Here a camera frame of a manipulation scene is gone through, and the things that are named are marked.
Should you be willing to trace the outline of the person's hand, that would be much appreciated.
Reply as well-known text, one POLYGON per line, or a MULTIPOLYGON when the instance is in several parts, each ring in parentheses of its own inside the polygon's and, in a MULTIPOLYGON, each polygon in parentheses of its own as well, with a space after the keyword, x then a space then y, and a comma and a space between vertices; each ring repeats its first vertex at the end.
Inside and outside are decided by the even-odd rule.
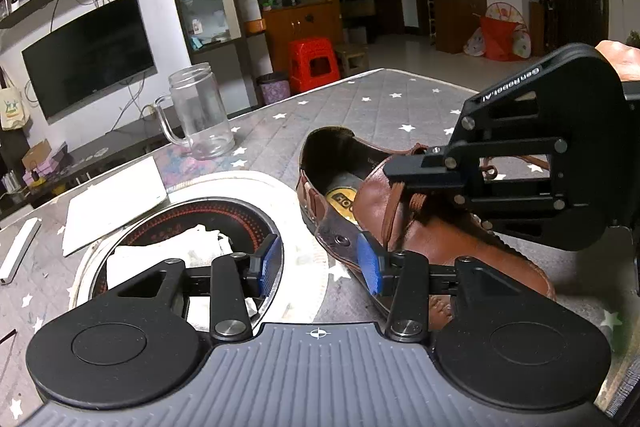
POLYGON ((619 41, 603 40, 597 46, 599 51, 614 67, 620 80, 640 80, 640 50, 619 41))

